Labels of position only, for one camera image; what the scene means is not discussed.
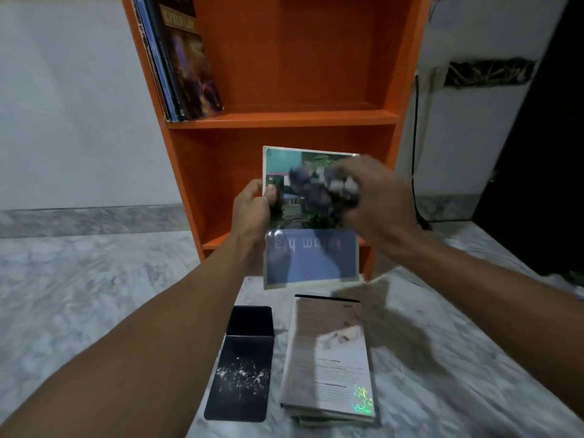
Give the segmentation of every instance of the black cable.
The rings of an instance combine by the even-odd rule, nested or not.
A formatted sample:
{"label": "black cable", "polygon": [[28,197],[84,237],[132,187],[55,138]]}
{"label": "black cable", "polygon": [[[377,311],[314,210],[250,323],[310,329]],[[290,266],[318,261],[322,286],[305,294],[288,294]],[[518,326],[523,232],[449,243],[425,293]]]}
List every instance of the black cable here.
{"label": "black cable", "polygon": [[416,108],[413,113],[413,143],[412,143],[412,197],[413,197],[413,209],[416,212],[416,221],[420,227],[425,231],[431,231],[432,226],[426,221],[420,212],[418,211],[418,205],[416,205],[416,192],[413,188],[413,168],[416,161],[416,132],[418,130],[418,101],[420,97],[420,83],[418,80],[418,75],[416,75]]}

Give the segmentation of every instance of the white wall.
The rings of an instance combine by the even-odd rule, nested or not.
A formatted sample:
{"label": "white wall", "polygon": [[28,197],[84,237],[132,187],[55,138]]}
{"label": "white wall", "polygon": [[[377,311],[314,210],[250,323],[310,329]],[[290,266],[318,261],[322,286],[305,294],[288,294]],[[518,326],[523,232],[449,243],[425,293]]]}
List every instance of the white wall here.
{"label": "white wall", "polygon": [[179,203],[120,0],[0,0],[0,210]]}
{"label": "white wall", "polygon": [[[454,23],[426,25],[418,65],[473,58],[541,59],[567,1],[460,0]],[[437,91],[415,176],[416,193],[481,193],[528,89],[529,84]],[[422,95],[419,117],[426,101]],[[413,103],[412,95],[396,165],[404,176],[411,168]]]}
{"label": "white wall", "polygon": [[[539,59],[566,1],[461,0],[419,65]],[[0,210],[180,202],[120,0],[0,0],[0,57]],[[436,92],[416,192],[480,193],[528,88]]]}

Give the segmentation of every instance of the person's left arm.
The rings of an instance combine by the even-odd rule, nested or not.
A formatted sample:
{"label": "person's left arm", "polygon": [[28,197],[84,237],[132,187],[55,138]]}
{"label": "person's left arm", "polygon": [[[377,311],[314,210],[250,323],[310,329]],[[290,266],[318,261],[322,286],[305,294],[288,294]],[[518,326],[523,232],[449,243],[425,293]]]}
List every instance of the person's left arm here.
{"label": "person's left arm", "polygon": [[199,408],[273,187],[234,201],[231,234],[199,267],[62,366],[2,426],[4,437],[182,437]]}

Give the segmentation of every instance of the marble floor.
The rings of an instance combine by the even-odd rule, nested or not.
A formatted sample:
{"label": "marble floor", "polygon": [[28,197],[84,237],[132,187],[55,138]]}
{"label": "marble floor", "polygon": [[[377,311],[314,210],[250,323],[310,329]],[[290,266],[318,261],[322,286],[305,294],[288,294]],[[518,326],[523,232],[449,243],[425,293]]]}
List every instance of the marble floor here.
{"label": "marble floor", "polygon": [[[436,232],[472,255],[535,275],[472,223],[442,223]],[[56,369],[198,263],[188,232],[0,239],[0,422]],[[381,261],[378,271],[391,267]],[[278,405],[293,293],[264,291],[261,278],[251,276],[238,296],[237,304],[273,311],[266,421],[206,421],[207,389],[190,437],[584,436],[573,412],[399,267],[369,284],[303,290],[363,302],[379,424],[299,430]]]}

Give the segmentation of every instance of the bookshelf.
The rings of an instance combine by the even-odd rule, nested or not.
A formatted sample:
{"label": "bookshelf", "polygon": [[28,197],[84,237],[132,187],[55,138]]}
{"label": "bookshelf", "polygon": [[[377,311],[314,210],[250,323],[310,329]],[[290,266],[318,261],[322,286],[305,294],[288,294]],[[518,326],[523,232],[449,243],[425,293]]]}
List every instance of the bookshelf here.
{"label": "bookshelf", "polygon": [[[225,113],[167,123],[122,0],[201,260],[227,237],[264,145],[369,154],[393,167],[430,0],[194,0]],[[365,278],[374,252],[360,242]]]}

